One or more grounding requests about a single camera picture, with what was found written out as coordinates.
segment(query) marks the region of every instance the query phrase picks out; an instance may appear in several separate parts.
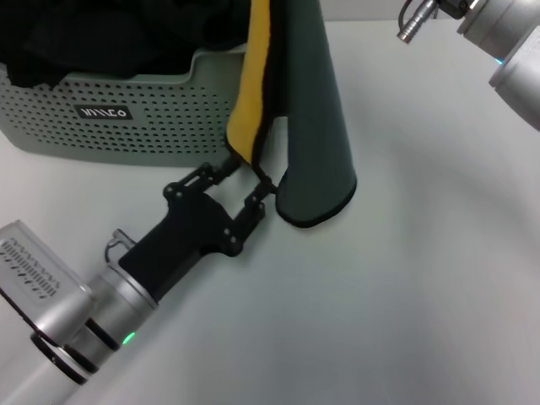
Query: yellow cloth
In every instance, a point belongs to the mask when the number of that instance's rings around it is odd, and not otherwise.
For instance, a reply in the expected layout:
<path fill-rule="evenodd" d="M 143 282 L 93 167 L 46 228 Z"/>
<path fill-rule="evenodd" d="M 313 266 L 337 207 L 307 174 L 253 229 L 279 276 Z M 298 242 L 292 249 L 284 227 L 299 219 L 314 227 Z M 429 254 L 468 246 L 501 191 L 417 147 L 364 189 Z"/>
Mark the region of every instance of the yellow cloth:
<path fill-rule="evenodd" d="M 240 92 L 227 125 L 229 146 L 250 165 L 253 164 L 253 149 L 260 136 L 265 108 L 264 75 L 272 36 L 271 1 L 251 0 L 250 28 Z"/>

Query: gray robot arm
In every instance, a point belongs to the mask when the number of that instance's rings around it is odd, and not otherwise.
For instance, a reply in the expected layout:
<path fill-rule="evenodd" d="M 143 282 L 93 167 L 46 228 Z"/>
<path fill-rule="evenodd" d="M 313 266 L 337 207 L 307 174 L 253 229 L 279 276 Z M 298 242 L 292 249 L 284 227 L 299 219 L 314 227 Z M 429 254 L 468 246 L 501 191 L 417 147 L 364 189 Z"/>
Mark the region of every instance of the gray robot arm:
<path fill-rule="evenodd" d="M 398 38 L 409 43 L 437 8 L 454 19 L 464 18 L 457 32 L 500 64 L 489 81 L 491 86 L 512 110 L 540 131 L 540 2 L 424 0 L 414 16 L 400 26 Z"/>

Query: white table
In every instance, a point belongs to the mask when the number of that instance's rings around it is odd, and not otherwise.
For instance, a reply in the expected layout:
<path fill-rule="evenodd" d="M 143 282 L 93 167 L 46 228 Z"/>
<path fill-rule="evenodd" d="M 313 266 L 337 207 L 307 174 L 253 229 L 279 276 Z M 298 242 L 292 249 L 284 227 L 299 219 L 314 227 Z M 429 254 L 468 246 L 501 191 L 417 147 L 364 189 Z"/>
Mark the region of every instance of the white table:
<path fill-rule="evenodd" d="M 538 133 L 456 22 L 409 47 L 395 22 L 327 27 L 359 175 L 350 206 L 299 230 L 268 200 L 244 254 L 202 261 L 70 403 L 538 404 Z M 0 224 L 22 219 L 88 279 L 111 231 L 142 237 L 187 172 L 0 137 Z M 240 175 L 221 198 L 252 184 Z M 0 322 L 5 365 L 28 328 L 5 303 Z"/>

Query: plastic basket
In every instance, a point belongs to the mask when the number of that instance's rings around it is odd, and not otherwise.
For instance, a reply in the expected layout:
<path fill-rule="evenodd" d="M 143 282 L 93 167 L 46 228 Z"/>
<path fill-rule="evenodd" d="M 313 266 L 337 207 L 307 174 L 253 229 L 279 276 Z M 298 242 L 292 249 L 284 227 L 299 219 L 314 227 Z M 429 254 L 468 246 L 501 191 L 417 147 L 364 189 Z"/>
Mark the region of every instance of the plastic basket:
<path fill-rule="evenodd" d="M 18 148 L 127 165 L 216 164 L 244 52 L 198 51 L 189 73 L 129 80 L 72 73 L 57 87 L 14 87 L 0 65 L 0 129 Z"/>

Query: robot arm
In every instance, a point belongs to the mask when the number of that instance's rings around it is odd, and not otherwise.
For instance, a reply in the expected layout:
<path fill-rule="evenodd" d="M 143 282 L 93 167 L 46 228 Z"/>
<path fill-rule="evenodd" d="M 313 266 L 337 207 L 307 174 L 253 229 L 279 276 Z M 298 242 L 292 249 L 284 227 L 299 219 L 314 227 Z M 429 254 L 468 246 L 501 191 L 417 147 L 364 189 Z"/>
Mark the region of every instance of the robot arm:
<path fill-rule="evenodd" d="M 437 8 L 454 19 L 464 19 L 457 32 L 500 64 L 489 81 L 491 86 L 521 118 L 540 131 L 540 2 L 424 0 L 414 16 L 400 24 L 398 38 L 410 43 Z"/>
<path fill-rule="evenodd" d="M 0 294 L 34 331 L 34 347 L 0 375 L 0 403 L 64 403 L 202 257 L 238 256 L 265 217 L 262 200 L 274 191 L 262 179 L 231 218 L 205 191 L 239 167 L 230 157 L 166 186 L 165 218 L 138 243 L 115 231 L 105 248 L 105 271 L 88 284 L 23 223 L 0 229 Z M 114 262 L 109 251 L 118 245 L 128 252 Z"/>

